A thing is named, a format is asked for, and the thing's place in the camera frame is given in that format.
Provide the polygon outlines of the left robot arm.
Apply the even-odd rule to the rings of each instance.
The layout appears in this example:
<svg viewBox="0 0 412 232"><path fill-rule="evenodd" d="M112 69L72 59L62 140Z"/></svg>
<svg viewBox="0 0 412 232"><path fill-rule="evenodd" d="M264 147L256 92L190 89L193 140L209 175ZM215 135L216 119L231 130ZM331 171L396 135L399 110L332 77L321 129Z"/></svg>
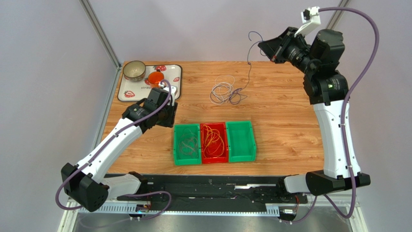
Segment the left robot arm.
<svg viewBox="0 0 412 232"><path fill-rule="evenodd" d="M55 196L57 205L69 210L59 202L61 191L79 203L77 209L89 212L97 211L107 200L138 194L147 184L139 173L105 175L123 151L147 130L154 126L173 127L178 106L176 94L175 86L151 89L148 97L126 108L109 135L85 158L75 165L66 163L60 171L62 185Z"/></svg>

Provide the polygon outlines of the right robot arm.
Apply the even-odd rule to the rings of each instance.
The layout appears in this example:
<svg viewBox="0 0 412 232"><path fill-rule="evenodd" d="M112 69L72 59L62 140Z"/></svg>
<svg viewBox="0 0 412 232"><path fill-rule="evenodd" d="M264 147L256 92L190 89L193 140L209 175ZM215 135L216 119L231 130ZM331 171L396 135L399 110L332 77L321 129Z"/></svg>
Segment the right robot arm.
<svg viewBox="0 0 412 232"><path fill-rule="evenodd" d="M279 37L258 47L276 64L291 63L303 74L303 86L313 106L324 148L321 170L285 177L280 184L288 193L319 196L371 184L358 165L349 126L349 92L346 78L337 70L345 46L341 32L323 29L307 44L297 28L287 28Z"/></svg>

